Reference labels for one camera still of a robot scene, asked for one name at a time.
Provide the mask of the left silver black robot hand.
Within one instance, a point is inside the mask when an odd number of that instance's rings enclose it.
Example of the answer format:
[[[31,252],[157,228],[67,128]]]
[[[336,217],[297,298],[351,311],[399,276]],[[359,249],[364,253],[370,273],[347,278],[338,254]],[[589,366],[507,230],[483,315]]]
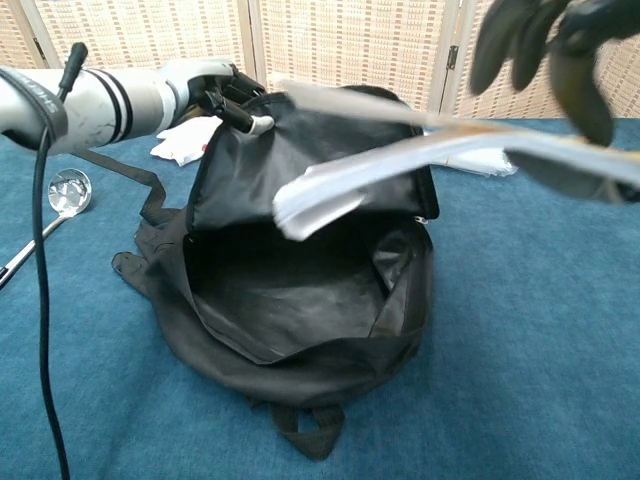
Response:
[[[160,73],[176,100],[171,127],[196,116],[214,116],[244,134],[259,136],[275,125],[271,116],[255,116],[244,109],[244,103],[266,90],[230,61],[213,57],[171,60]]]

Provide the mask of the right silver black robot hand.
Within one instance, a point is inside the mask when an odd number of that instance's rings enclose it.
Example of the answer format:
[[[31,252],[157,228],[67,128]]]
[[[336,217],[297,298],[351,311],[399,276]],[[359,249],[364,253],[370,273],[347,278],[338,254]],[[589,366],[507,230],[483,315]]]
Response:
[[[475,42],[469,90],[483,94],[507,60],[511,84],[525,90],[544,59],[556,103],[588,141],[611,145],[610,104],[595,80],[600,47],[639,33],[636,1],[495,1]]]

